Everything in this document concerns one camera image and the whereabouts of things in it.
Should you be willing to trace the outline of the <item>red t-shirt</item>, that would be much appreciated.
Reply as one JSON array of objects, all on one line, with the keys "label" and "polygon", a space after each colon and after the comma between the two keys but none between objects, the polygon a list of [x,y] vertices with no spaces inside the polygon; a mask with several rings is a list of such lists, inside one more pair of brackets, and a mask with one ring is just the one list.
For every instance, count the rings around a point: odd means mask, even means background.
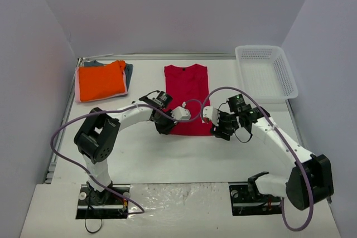
[{"label": "red t-shirt", "polygon": [[[169,65],[164,67],[166,93],[172,97],[168,106],[174,109],[186,103],[192,117],[200,112],[200,105],[209,94],[208,68],[194,64],[188,67]],[[171,135],[210,136],[211,123],[203,123],[196,119],[190,123],[178,123]]]}]

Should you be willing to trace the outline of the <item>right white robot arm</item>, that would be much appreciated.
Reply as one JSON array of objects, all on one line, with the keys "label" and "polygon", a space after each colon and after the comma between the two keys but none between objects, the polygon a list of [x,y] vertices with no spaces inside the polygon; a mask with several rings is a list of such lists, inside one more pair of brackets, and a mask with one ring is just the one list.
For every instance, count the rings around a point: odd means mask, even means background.
[{"label": "right white robot arm", "polygon": [[203,118],[212,123],[213,136],[230,140],[239,128],[259,139],[283,163],[285,173],[263,171],[247,180],[248,196],[259,201],[267,195],[287,198],[298,210],[334,194],[331,162],[325,155],[314,155],[295,142],[263,108],[247,104],[241,94],[227,100],[229,112],[213,106],[203,109]]}]

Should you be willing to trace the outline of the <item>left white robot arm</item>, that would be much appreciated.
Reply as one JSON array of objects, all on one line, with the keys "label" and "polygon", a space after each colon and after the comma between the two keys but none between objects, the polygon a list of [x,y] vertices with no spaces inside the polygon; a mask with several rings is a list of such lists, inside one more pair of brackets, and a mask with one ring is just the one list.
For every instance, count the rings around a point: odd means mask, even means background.
[{"label": "left white robot arm", "polygon": [[152,121],[159,133],[168,134],[179,120],[190,117],[190,113],[181,106],[168,109],[171,101],[172,97],[160,91],[155,98],[139,98],[114,117],[100,114],[85,119],[74,137],[74,143],[90,173],[87,184],[93,189],[92,197],[99,203],[107,203],[112,197],[107,158],[114,148],[118,133],[136,123]]}]

